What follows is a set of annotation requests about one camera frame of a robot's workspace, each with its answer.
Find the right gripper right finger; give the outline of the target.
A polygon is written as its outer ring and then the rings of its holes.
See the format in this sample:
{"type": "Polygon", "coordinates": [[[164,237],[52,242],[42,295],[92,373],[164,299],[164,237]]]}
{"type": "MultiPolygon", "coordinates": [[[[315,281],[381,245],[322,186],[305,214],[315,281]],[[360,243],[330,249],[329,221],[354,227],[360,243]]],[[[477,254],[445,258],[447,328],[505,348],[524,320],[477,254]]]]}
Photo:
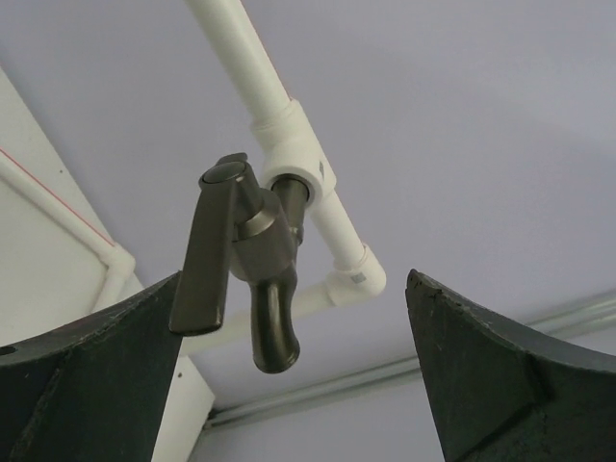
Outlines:
{"type": "Polygon", "coordinates": [[[446,460],[614,460],[614,356],[540,333],[415,269],[405,296],[446,460]]]}

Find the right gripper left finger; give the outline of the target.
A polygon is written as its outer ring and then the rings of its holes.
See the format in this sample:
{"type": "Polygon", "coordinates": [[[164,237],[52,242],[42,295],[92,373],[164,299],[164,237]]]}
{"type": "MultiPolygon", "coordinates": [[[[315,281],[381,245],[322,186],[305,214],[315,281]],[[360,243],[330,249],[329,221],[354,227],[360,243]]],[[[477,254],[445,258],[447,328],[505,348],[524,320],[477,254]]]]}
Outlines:
{"type": "Polygon", "coordinates": [[[149,461],[181,339],[179,276],[1,348],[4,461],[149,461]]]}

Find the dark grey faucet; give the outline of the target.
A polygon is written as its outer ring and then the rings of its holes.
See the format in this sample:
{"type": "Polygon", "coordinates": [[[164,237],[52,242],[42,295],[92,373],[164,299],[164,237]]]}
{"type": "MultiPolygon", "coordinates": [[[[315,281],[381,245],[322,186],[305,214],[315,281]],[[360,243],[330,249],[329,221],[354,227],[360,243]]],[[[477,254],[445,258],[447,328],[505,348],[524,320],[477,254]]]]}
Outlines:
{"type": "Polygon", "coordinates": [[[264,373],[284,372],[300,353],[292,302],[309,189],[293,176],[261,187],[244,153],[220,158],[199,188],[169,329],[184,337],[221,329],[235,276],[250,290],[254,364],[264,373]]]}

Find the white PVC pipe frame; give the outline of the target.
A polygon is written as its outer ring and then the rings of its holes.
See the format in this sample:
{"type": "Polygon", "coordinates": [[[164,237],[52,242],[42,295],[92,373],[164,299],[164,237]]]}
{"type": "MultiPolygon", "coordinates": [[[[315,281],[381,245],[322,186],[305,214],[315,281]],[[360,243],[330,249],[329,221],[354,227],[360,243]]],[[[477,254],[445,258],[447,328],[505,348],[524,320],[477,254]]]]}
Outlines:
{"type": "Polygon", "coordinates": [[[56,128],[60,153],[91,162],[98,176],[165,183],[169,167],[208,164],[212,128],[228,109],[225,75],[252,118],[265,161],[263,192],[293,180],[308,191],[306,209],[333,258],[321,282],[297,293],[295,315],[365,302],[386,273],[355,230],[336,193],[336,175],[300,103],[285,90],[239,1],[5,1],[1,55],[24,72],[28,97],[58,94],[38,116],[56,128]]]}

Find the white work board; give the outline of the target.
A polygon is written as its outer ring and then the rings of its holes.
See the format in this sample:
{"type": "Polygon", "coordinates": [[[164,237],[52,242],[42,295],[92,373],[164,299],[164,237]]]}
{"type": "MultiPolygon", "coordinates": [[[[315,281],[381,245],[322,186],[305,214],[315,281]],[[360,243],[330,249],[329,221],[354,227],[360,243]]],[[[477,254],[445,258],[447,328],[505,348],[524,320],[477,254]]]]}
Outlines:
{"type": "Polygon", "coordinates": [[[35,337],[141,291],[7,75],[1,77],[1,343],[35,337]]]}

